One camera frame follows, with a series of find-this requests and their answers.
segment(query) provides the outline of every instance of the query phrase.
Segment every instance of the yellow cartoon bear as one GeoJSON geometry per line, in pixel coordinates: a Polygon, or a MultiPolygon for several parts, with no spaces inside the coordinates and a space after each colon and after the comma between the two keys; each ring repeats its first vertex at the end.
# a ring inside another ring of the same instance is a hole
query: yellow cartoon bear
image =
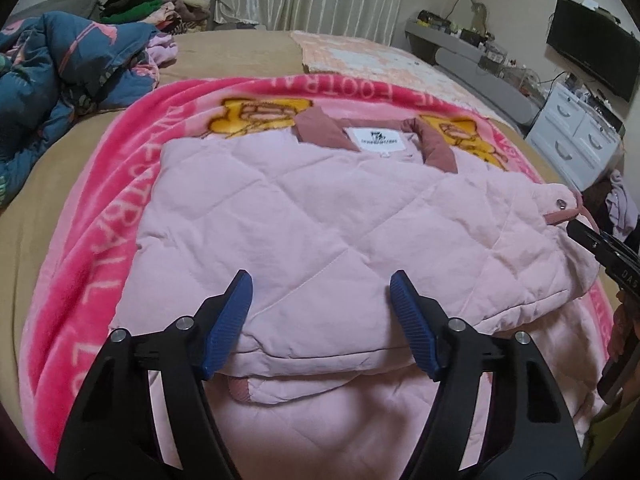
{"type": "Polygon", "coordinates": [[[312,104],[308,99],[225,99],[225,115],[213,118],[209,130],[229,138],[287,128],[294,126],[295,115],[312,104]]]}
{"type": "Polygon", "coordinates": [[[506,170],[507,156],[495,149],[478,134],[476,122],[469,118],[443,119],[421,115],[420,118],[433,126],[451,146],[471,153],[489,164],[506,170]]]}

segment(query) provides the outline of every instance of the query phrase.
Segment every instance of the blue gripper pad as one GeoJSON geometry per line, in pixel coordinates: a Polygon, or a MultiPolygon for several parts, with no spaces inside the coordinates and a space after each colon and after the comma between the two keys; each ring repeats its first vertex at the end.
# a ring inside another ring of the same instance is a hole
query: blue gripper pad
{"type": "Polygon", "coordinates": [[[231,349],[240,335],[254,296],[254,282],[251,275],[245,270],[241,270],[229,289],[225,293],[227,295],[230,292],[225,306],[205,341],[200,371],[202,376],[207,379],[213,377],[213,374],[225,365],[229,354],[231,354],[231,349]]]}
{"type": "Polygon", "coordinates": [[[433,329],[439,330],[440,327],[432,329],[429,326],[420,308],[420,295],[404,270],[398,270],[391,276],[389,290],[391,305],[409,342],[415,363],[433,381],[439,380],[442,367],[437,359],[436,335],[433,329]]]}

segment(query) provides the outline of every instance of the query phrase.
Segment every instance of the silver bolt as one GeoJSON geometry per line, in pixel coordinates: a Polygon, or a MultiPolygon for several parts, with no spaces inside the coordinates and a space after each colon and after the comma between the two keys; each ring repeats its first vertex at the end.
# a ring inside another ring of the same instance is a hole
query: silver bolt
{"type": "Polygon", "coordinates": [[[188,330],[193,326],[193,317],[184,316],[175,322],[178,330],[188,330]]]}
{"type": "Polygon", "coordinates": [[[531,343],[531,336],[526,332],[516,332],[516,341],[521,345],[528,345],[531,343]]]}
{"type": "Polygon", "coordinates": [[[127,336],[127,331],[121,328],[118,328],[113,332],[111,332],[111,336],[109,339],[111,339],[114,343],[119,343],[124,338],[126,338],[126,336],[127,336]]]}
{"type": "Polygon", "coordinates": [[[448,326],[453,332],[462,332],[466,328],[466,323],[459,317],[452,317],[449,319],[448,326]]]}

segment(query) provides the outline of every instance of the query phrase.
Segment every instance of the black tv screen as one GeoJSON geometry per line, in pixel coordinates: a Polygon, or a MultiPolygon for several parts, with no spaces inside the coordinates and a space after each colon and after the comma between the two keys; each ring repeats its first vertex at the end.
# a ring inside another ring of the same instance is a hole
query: black tv screen
{"type": "Polygon", "coordinates": [[[640,70],[640,43],[607,16],[558,0],[547,44],[626,101],[640,70]]]}

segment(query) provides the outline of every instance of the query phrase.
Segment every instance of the drawer handle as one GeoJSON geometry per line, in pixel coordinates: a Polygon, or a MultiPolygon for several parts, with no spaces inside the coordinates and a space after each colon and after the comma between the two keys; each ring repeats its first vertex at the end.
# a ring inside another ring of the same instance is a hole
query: drawer handle
{"type": "Polygon", "coordinates": [[[600,146],[595,140],[593,140],[593,137],[591,137],[591,134],[589,134],[589,142],[596,150],[602,149],[602,146],[600,146]]]}
{"type": "Polygon", "coordinates": [[[560,115],[562,115],[562,117],[571,117],[571,114],[565,112],[564,108],[562,108],[560,105],[558,105],[557,108],[558,108],[558,111],[560,112],[560,115]]]}
{"type": "Polygon", "coordinates": [[[562,160],[571,160],[573,158],[571,155],[569,154],[565,155],[563,152],[560,151],[560,144],[558,144],[557,140],[556,140],[556,152],[558,152],[558,155],[560,155],[562,160]]]}

